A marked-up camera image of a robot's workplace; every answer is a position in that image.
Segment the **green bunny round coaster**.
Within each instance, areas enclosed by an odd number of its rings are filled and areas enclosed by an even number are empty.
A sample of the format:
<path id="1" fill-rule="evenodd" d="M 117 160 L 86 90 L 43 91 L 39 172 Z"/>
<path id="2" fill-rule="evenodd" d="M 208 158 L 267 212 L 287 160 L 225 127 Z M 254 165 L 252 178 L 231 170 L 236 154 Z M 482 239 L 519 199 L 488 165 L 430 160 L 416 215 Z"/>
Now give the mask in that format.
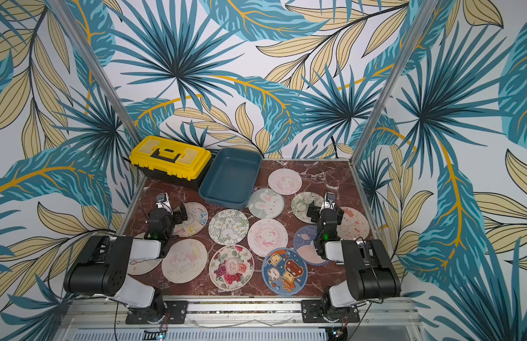
<path id="1" fill-rule="evenodd" d="M 259 219 L 274 219 L 282 213 L 284 207 L 282 195 L 269 188 L 257 190 L 249 198 L 248 209 Z"/>

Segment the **pink cartoon round coaster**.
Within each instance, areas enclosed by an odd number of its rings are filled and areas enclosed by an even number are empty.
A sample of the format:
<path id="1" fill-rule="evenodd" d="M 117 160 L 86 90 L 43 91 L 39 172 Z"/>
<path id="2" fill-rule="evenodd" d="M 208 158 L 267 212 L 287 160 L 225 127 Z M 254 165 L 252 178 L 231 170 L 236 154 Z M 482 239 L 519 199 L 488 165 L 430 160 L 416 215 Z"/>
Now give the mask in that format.
<path id="1" fill-rule="evenodd" d="M 274 219 L 262 219 L 249 229 L 247 240 L 253 253 L 266 257 L 270 252 L 288 245 L 286 228 Z"/>

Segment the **white floral round coaster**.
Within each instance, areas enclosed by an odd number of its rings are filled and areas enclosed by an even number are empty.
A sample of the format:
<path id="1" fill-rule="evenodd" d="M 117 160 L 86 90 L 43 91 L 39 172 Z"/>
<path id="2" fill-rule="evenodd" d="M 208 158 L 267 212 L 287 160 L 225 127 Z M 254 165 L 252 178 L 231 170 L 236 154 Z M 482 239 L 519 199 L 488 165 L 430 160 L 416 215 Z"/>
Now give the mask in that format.
<path id="1" fill-rule="evenodd" d="M 209 236 L 220 245 L 237 244 L 249 231 L 249 219 L 239 210 L 222 210 L 209 223 Z"/>

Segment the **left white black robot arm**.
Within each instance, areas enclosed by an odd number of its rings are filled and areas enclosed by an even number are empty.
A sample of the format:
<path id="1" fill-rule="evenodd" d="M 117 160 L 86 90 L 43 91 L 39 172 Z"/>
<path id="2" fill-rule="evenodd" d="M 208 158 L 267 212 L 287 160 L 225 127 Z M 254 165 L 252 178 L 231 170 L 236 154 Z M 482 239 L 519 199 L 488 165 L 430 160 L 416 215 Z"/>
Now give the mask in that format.
<path id="1" fill-rule="evenodd" d="M 175 236 L 174 228 L 188 220 L 185 205 L 173 210 L 168 194 L 159 195 L 156 206 L 146 218 L 148 231 L 141 239 L 90 237 L 65 275 L 64 291 L 124 305 L 129 312 L 127 324 L 182 324 L 186 301 L 166 301 L 159 288 L 128 274 L 133 261 L 162 259 Z"/>

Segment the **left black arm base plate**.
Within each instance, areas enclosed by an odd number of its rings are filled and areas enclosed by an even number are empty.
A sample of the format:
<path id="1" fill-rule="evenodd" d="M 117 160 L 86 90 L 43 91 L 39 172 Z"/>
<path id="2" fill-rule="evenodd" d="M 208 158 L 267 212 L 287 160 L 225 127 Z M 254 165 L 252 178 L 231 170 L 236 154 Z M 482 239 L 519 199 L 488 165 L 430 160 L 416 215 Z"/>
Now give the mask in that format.
<path id="1" fill-rule="evenodd" d="M 187 313 L 187 301 L 159 301 L 147 308 L 129 308 L 127 325 L 183 324 Z"/>

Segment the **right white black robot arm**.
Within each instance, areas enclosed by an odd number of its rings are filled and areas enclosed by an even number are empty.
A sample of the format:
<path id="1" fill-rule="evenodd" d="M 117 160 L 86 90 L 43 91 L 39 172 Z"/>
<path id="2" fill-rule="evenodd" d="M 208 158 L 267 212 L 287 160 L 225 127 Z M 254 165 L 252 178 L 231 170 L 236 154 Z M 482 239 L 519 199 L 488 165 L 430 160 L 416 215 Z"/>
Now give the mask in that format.
<path id="1" fill-rule="evenodd" d="M 346 279 L 327 288 L 319 301 L 302 302 L 307 314 L 305 322 L 354 320 L 358 318 L 357 306 L 362 302 L 383 303 L 387 298 L 400 296 L 400 280 L 381 240 L 338 237 L 337 228 L 343 221 L 344 210 L 337 205 L 334 193 L 325 193 L 320 205 L 311 203 L 307 216 L 317 224 L 316 253 L 323 259 L 342 264 Z"/>

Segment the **pastel cartoon round coaster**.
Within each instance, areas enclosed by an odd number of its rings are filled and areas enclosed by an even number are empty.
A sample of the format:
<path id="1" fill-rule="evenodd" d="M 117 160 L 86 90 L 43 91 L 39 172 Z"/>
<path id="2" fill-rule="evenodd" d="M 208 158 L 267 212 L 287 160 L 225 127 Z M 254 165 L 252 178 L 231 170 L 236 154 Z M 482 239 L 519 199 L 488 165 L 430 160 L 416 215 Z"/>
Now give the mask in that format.
<path id="1" fill-rule="evenodd" d="M 174 233 L 179 237 L 191 237 L 200 232 L 208 221 L 208 212 L 200 203 L 185 203 L 187 220 L 174 228 Z"/>

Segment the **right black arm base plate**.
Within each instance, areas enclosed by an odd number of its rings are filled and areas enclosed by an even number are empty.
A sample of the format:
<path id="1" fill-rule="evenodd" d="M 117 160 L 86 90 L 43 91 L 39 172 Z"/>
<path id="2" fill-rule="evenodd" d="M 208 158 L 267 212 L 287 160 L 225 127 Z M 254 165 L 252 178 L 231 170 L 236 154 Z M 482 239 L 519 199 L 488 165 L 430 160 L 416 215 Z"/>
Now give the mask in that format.
<path id="1" fill-rule="evenodd" d="M 359 312 L 351 306 L 337 308 L 320 300 L 302 300 L 301 313 L 304 323 L 341 323 L 360 321 Z"/>

